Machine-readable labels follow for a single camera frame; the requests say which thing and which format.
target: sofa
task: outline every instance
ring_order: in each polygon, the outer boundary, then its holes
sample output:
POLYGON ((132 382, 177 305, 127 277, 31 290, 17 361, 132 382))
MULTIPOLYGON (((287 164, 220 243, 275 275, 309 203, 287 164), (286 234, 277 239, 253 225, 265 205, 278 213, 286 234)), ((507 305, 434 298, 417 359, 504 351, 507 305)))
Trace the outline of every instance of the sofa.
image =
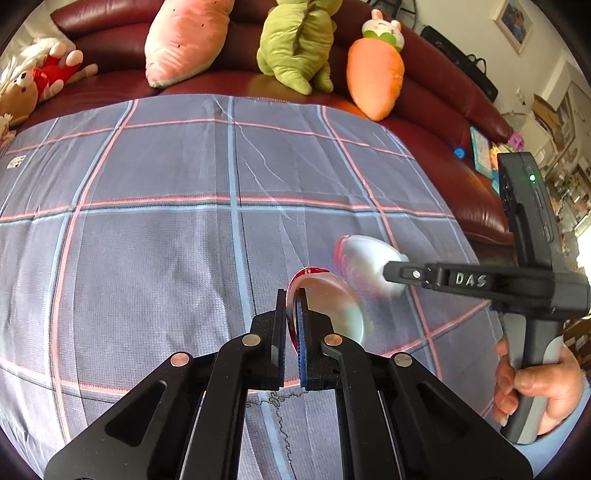
MULTIPOLYGON (((99 65, 99 74, 68 85, 41 104, 20 130, 89 108, 180 93, 319 103, 363 116, 351 101, 345 72, 348 48, 371 16, 368 4, 344 0, 334 16, 338 27, 330 68, 335 91, 304 96, 262 75, 256 65, 262 25, 275 0, 236 1, 225 46, 211 68, 166 90, 151 88, 145 78, 144 43, 162 3, 78 0, 54 11, 53 21, 84 52, 85 63, 99 65)), ((404 85, 394 111, 381 124, 410 150, 471 241, 510 247, 513 238, 499 196, 473 168, 469 128, 476 126, 493 142, 507 141, 512 129, 452 62, 410 29, 403 28, 403 33, 404 85), (467 152, 463 160, 453 152, 458 147, 467 152)))

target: orange carrot plush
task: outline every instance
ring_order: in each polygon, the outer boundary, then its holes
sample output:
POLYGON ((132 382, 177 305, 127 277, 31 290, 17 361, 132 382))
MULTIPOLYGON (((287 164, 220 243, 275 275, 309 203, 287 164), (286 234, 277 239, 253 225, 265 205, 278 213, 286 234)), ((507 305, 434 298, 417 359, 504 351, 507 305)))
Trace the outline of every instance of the orange carrot plush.
POLYGON ((347 85, 355 105, 371 120, 386 118, 402 89, 404 46, 400 23, 386 22, 379 10, 363 24, 363 38, 349 49, 347 85))

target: gray handle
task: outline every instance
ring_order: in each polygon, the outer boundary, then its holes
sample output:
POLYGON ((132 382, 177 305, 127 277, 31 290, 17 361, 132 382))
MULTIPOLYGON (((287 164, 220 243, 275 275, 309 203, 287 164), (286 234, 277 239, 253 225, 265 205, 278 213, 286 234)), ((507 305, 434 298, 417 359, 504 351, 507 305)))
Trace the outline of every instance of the gray handle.
MULTIPOLYGON (((563 323, 554 320, 526 320, 523 315, 507 313, 503 327, 509 343, 509 363, 518 371, 533 365, 558 363, 563 344, 563 323)), ((512 443, 532 443, 538 436, 546 397, 526 397, 517 392, 519 405, 509 416, 501 433, 512 443)))

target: hand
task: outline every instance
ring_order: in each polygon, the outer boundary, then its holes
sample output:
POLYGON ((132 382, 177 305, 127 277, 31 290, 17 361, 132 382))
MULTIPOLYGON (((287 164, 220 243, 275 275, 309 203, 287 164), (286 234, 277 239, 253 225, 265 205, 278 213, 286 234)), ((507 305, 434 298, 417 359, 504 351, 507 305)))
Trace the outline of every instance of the hand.
POLYGON ((560 349, 557 364, 529 367, 519 370, 517 374, 509 364, 509 349, 505 337, 497 343, 495 350, 502 358, 495 373, 493 415, 501 425, 506 425, 508 416, 517 410, 519 401, 515 389, 529 397, 548 397, 548 407, 538 435, 553 430, 577 407, 583 395, 584 379, 577 359, 565 345, 560 349))

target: metal rivet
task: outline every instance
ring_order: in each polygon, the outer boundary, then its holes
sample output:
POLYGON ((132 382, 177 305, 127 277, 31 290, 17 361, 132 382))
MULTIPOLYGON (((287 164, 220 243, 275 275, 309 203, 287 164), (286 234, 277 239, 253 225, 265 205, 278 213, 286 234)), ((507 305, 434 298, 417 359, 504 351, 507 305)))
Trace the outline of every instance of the metal rivet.
POLYGON ((410 367, 412 364, 413 358, 406 353, 399 353, 394 357, 394 363, 399 367, 410 367))
POLYGON ((172 357, 170 357, 170 363, 173 367, 184 367, 189 363, 189 356, 186 353, 175 353, 172 357))
POLYGON ((330 346, 339 346, 341 343, 343 343, 343 338, 336 333, 331 333, 330 335, 324 337, 324 342, 330 346))
POLYGON ((257 346, 259 343, 261 343, 261 337, 256 333, 249 333, 242 337, 242 344, 244 346, 257 346))

